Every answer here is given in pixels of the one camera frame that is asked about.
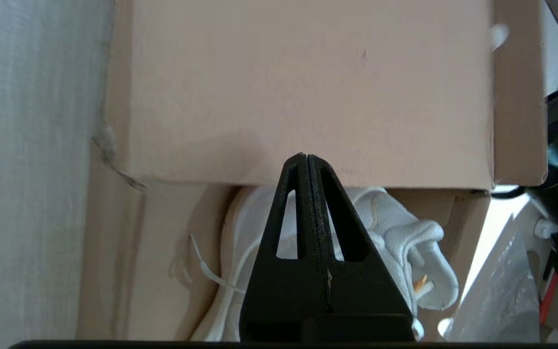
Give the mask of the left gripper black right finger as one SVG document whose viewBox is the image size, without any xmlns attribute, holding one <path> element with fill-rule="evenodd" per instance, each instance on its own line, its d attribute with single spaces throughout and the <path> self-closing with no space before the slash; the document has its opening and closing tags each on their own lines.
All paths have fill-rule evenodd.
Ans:
<svg viewBox="0 0 558 349">
<path fill-rule="evenodd" d="M 413 316 L 330 164 L 308 156 L 316 263 L 323 288 L 308 342 L 414 342 Z"/>
</svg>

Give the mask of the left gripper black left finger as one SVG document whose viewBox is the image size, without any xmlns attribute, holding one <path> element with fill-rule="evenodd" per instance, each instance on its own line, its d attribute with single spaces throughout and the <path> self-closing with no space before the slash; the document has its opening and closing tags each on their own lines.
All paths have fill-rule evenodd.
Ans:
<svg viewBox="0 0 558 349">
<path fill-rule="evenodd" d="M 328 215 L 316 157 L 298 153 L 283 165 L 242 305 L 242 342 L 301 342 L 303 322 L 330 309 Z M 297 257 L 277 256 L 287 198 L 296 195 Z"/>
</svg>

